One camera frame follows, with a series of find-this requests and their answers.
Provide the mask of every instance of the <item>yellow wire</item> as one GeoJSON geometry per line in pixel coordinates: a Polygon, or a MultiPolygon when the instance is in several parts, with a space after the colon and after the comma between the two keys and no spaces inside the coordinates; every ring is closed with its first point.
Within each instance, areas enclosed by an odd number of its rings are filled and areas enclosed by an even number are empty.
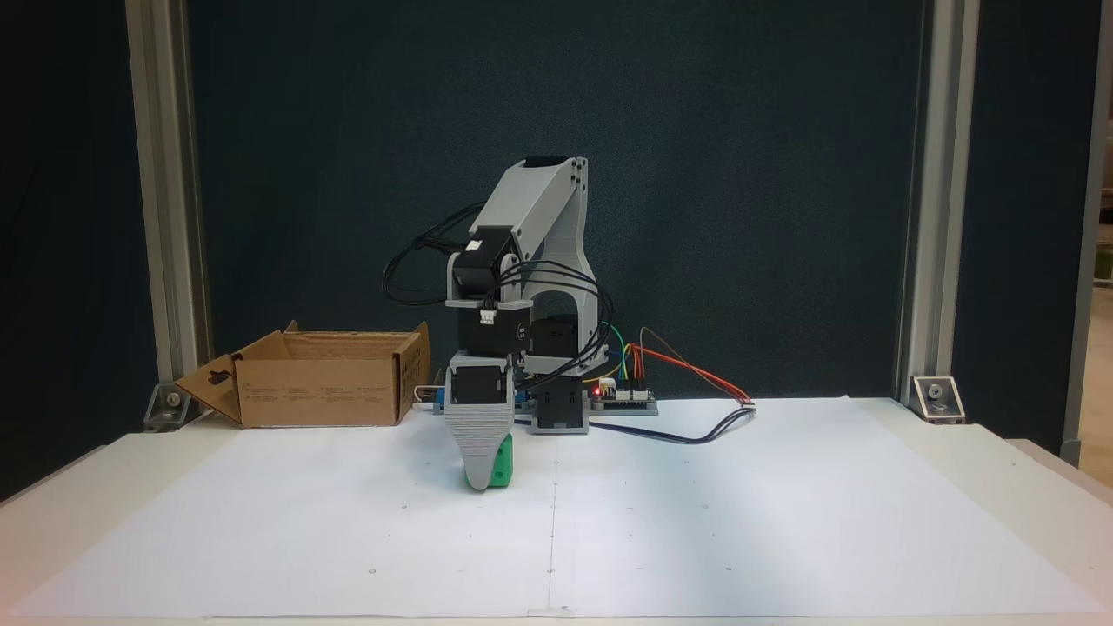
{"type": "MultiPolygon", "coordinates": [[[[632,350],[632,349],[630,348],[630,344],[628,343],[628,344],[626,344],[626,348],[622,349],[622,353],[624,354],[629,350],[632,350]]],[[[622,361],[619,361],[619,364],[614,365],[613,370],[607,372],[605,374],[603,374],[601,376],[595,376],[593,379],[584,379],[583,382],[595,382],[595,381],[598,381],[600,379],[605,379],[607,376],[609,376],[609,375],[613,374],[614,372],[619,371],[619,368],[621,368],[621,366],[622,366],[622,361]]]]}

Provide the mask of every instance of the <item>black cable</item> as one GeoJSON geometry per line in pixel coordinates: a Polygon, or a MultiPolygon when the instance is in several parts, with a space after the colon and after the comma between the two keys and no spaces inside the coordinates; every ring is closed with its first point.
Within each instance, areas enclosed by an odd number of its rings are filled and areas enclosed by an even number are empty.
{"type": "MultiPolygon", "coordinates": [[[[592,290],[588,288],[587,286],[578,285],[578,284],[574,284],[574,283],[561,283],[561,282],[558,282],[558,281],[540,281],[540,280],[536,280],[536,278],[524,278],[524,277],[522,277],[522,278],[513,278],[512,281],[510,281],[506,284],[513,284],[513,283],[516,283],[516,282],[540,283],[540,284],[559,285],[559,286],[571,287],[571,288],[580,290],[580,291],[590,293],[592,295],[595,295],[600,300],[600,302],[603,303],[603,315],[600,317],[600,324],[595,329],[595,332],[592,334],[591,340],[588,341],[588,343],[583,346],[583,349],[575,356],[573,356],[567,363],[564,363],[563,365],[556,368],[552,372],[550,372],[548,374],[540,375],[540,376],[534,378],[532,380],[526,380],[526,381],[521,382],[521,384],[518,385],[518,390],[519,391],[525,391],[525,390],[529,390],[529,389],[533,389],[533,388],[535,388],[535,387],[538,387],[540,384],[544,384],[544,383],[546,383],[546,382],[555,379],[556,376],[560,376],[560,375],[564,374],[565,372],[568,372],[568,371],[570,371],[570,370],[572,370],[574,368],[578,368],[578,366],[587,363],[588,361],[590,361],[595,355],[595,353],[600,349],[602,349],[602,346],[607,343],[607,340],[610,339],[610,334],[611,334],[611,332],[610,332],[610,323],[614,319],[614,312],[613,312],[613,306],[612,306],[612,304],[610,302],[610,296],[608,296],[605,294],[605,292],[602,292],[602,291],[595,292],[595,291],[592,291],[592,290]]],[[[503,285],[498,285],[494,288],[501,288],[502,286],[503,285]]]]}
{"type": "Polygon", "coordinates": [[[600,317],[600,322],[595,327],[594,332],[592,333],[591,340],[588,341],[588,343],[583,346],[583,349],[575,356],[573,356],[567,363],[564,363],[560,368],[556,368],[552,372],[536,376],[532,380],[522,381],[518,387],[518,389],[519,391],[525,391],[529,389],[533,389],[538,385],[544,384],[551,380],[554,380],[556,376],[560,376],[565,372],[574,368],[578,368],[580,365],[583,365],[584,363],[590,361],[595,355],[595,353],[607,343],[607,340],[610,339],[611,335],[610,323],[614,319],[614,303],[611,300],[610,294],[608,294],[607,291],[603,290],[602,285],[599,284],[599,281],[589,276],[582,271],[565,265],[563,263],[558,263],[555,261],[538,258],[533,261],[523,261],[521,263],[515,263],[511,267],[508,267],[499,276],[499,282],[493,287],[487,290],[487,293],[483,299],[482,306],[485,306],[487,309],[496,306],[494,296],[498,294],[499,290],[501,290],[503,286],[516,284],[520,282],[550,284],[550,285],[565,286],[574,290],[580,290],[594,295],[599,300],[600,306],[603,310],[603,315],[600,317]],[[554,267],[567,270],[567,272],[556,272],[554,270],[540,268],[538,267],[538,265],[551,265],[554,267]],[[540,272],[540,273],[556,274],[561,276],[577,278],[595,287],[597,291],[592,291],[587,286],[580,284],[562,283],[556,281],[541,281],[530,276],[524,276],[523,274],[525,272],[540,272]]]}
{"type": "MultiPolygon", "coordinates": [[[[669,443],[682,443],[687,446],[699,446],[701,443],[709,443],[716,439],[722,437],[727,430],[735,424],[738,420],[757,414],[758,410],[755,407],[746,405],[735,409],[726,418],[723,418],[719,423],[715,424],[710,431],[703,437],[683,437],[681,434],[673,434],[671,432],[660,432],[656,430],[649,430],[644,428],[638,428],[633,426],[622,426],[612,424],[605,422],[588,422],[594,428],[601,428],[603,430],[610,430],[614,432],[621,432],[624,434],[633,434],[636,437],[644,437],[647,439],[657,439],[658,441],[667,441],[669,443]]],[[[516,424],[530,426],[530,420],[514,420],[516,424]]]]}
{"type": "Polygon", "coordinates": [[[452,255],[455,252],[463,251],[464,246],[462,244],[459,244],[456,242],[447,239],[443,235],[445,233],[447,233],[449,231],[451,231],[452,228],[459,226],[460,223],[462,223],[463,221],[467,219],[469,217],[479,214],[480,211],[483,211],[483,206],[485,204],[486,204],[485,202],[477,202],[477,203],[474,203],[474,204],[470,204],[470,205],[461,208],[460,211],[456,211],[452,215],[445,217],[444,219],[442,219],[437,224],[434,224],[433,226],[431,226],[430,228],[427,228],[424,233],[422,233],[422,234],[417,235],[416,237],[414,237],[413,241],[410,242],[410,245],[407,245],[405,248],[403,248],[401,252],[398,252],[396,255],[394,255],[394,257],[391,258],[390,262],[387,262],[386,266],[383,267],[383,282],[382,282],[383,295],[385,295],[386,299],[390,300],[391,302],[395,302],[395,303],[402,304],[404,306],[426,306],[426,305],[430,305],[430,304],[440,304],[440,303],[444,302],[445,297],[443,295],[440,296],[440,297],[426,297],[426,299],[404,299],[404,297],[400,297],[396,292],[408,292],[408,293],[414,293],[414,294],[421,294],[421,293],[442,293],[443,294],[444,290],[443,288],[442,290],[431,290],[431,288],[416,288],[415,290],[415,288],[411,288],[411,287],[403,287],[403,286],[400,286],[400,285],[395,285],[394,284],[394,273],[397,271],[398,265],[402,264],[402,261],[405,260],[405,257],[408,256],[410,253],[417,252],[417,251],[420,251],[422,248],[426,248],[426,247],[427,248],[432,248],[432,250],[435,250],[435,251],[440,252],[441,254],[444,254],[445,256],[450,256],[450,255],[452,255]]]}

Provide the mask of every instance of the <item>orange wire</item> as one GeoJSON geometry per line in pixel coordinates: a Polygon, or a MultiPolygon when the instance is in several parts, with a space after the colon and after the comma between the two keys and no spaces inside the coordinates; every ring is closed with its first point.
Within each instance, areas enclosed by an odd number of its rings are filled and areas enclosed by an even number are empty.
{"type": "Polygon", "coordinates": [[[738,397],[741,398],[742,400],[745,400],[747,402],[750,401],[749,394],[746,393],[745,391],[742,391],[741,388],[739,388],[737,384],[735,384],[732,382],[725,381],[725,380],[720,379],[719,376],[712,374],[711,372],[708,372],[707,370],[703,370],[701,368],[697,368],[696,365],[689,365],[688,363],[684,363],[683,361],[680,361],[679,359],[673,359],[672,356],[669,356],[667,354],[661,354],[660,352],[656,352],[656,351],[650,350],[648,348],[642,348],[642,346],[638,345],[637,343],[632,343],[630,345],[633,346],[634,352],[637,354],[639,354],[639,355],[642,352],[644,352],[646,354],[649,354],[650,356],[653,356],[654,359],[660,359],[661,361],[667,361],[669,363],[672,363],[673,365],[680,365],[681,368],[688,368],[688,369],[692,370],[693,372],[698,372],[700,374],[703,374],[705,376],[707,376],[707,378],[709,378],[709,379],[718,382],[719,384],[722,384],[723,387],[728,388],[729,390],[735,391],[738,394],[738,397]]]}

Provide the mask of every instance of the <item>cardboard box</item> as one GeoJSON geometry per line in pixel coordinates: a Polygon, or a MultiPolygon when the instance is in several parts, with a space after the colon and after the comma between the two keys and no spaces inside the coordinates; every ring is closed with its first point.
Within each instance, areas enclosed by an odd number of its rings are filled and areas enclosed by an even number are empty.
{"type": "Polygon", "coordinates": [[[429,380],[429,327],[301,332],[290,322],[178,387],[244,428],[394,426],[429,380]]]}

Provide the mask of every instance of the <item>aluminum frame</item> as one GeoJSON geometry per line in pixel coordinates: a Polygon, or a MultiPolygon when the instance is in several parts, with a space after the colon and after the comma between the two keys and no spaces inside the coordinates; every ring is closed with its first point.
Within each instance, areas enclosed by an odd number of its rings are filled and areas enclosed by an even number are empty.
{"type": "Polygon", "coordinates": [[[158,378],[213,353],[185,0],[126,0],[158,378]]]}
{"type": "MultiPolygon", "coordinates": [[[[913,174],[894,384],[906,405],[913,375],[951,373],[979,7],[925,7],[923,149],[913,174]]],[[[213,352],[186,0],[126,0],[126,8],[158,372],[169,382],[213,352]]]]}
{"type": "Polygon", "coordinates": [[[1102,183],[1105,177],[1105,141],[1109,134],[1110,88],[1113,86],[1113,0],[1102,1],[1097,35],[1097,67],[1094,77],[1094,110],[1090,129],[1090,165],[1086,169],[1086,204],[1082,217],[1078,252],[1078,291],[1074,304],[1074,333],[1071,341],[1071,366],[1066,384],[1063,444],[1060,457],[1078,467],[1082,441],[1082,388],[1086,372],[1086,342],[1090,338],[1090,306],[1093,300],[1094,257],[1097,254],[1097,224],[1101,214],[1102,183]]]}
{"type": "Polygon", "coordinates": [[[894,397],[906,407],[914,400],[912,376],[951,374],[979,8],[979,0],[936,0],[926,25],[923,150],[914,174],[894,381],[894,397]]]}

